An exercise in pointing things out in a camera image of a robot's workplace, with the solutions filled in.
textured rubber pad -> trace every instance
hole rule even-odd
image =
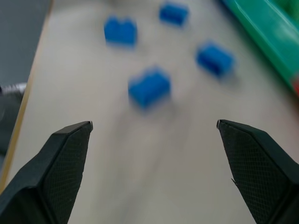
[[[225,120],[217,127],[234,182],[256,223],[275,223],[298,193],[298,164],[266,132]]]
[[[1,224],[68,222],[81,184],[92,128],[91,122],[82,122],[50,136],[1,194]]]

wooden edge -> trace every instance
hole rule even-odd
[[[22,126],[22,122],[23,122],[23,118],[24,118],[24,113],[25,113],[25,110],[26,110],[26,106],[27,106],[29,95],[30,95],[33,79],[34,79],[34,76],[35,76],[34,70],[35,70],[35,67],[36,67],[36,60],[38,58],[38,54],[40,54],[40,52],[41,52],[40,43],[41,43],[42,38],[44,37],[45,30],[46,30],[47,25],[49,23],[49,17],[50,17],[50,14],[52,12],[53,2],[54,2],[54,0],[50,0],[50,7],[49,7],[48,13],[46,15],[46,18],[44,20],[44,23],[43,23],[42,32],[41,32],[39,42],[38,42],[38,45],[37,45],[37,49],[36,49],[36,55],[35,55],[34,60],[33,60],[30,75],[29,75],[29,78],[28,78],[28,81],[27,81],[26,90],[25,90],[25,93],[24,93],[24,96],[23,96],[23,100],[22,100],[22,103],[21,103],[21,106],[20,106],[20,109],[19,109],[19,113],[18,113],[16,122],[15,122],[15,125],[14,125],[13,134],[12,134],[12,137],[10,139],[8,151],[7,151],[7,154],[6,154],[6,157],[5,157],[5,160],[4,160],[4,164],[3,164],[3,167],[2,167],[1,179],[0,179],[0,194],[3,192],[4,188],[6,187],[7,177],[8,177],[9,171],[10,171],[11,163],[13,161],[15,148],[16,148],[16,145],[17,145],[17,142],[18,142],[18,138],[19,138],[19,135],[20,135],[20,130],[21,130],[21,126]]]

blue toy brick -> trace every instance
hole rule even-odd
[[[128,84],[129,96],[143,109],[170,94],[170,91],[168,75],[158,68],[146,70],[141,77],[133,78]]]
[[[110,43],[134,46],[137,42],[137,25],[131,19],[123,21],[109,17],[104,25],[105,39]]]
[[[177,3],[165,3],[160,8],[160,20],[182,26],[189,14],[187,6]]]
[[[198,50],[196,61],[219,78],[229,72],[234,63],[234,59],[230,53],[213,43],[209,43]]]

white table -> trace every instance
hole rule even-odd
[[[299,161],[298,103],[217,1],[185,0],[185,29],[163,25],[160,0],[54,5],[7,181],[51,133],[92,120],[70,224],[253,224],[216,129],[230,119],[267,131]],[[135,51],[106,46],[110,14],[137,19]],[[196,47],[231,50],[235,78],[197,67]],[[154,64],[171,75],[172,100],[148,114],[128,102],[128,79]]]

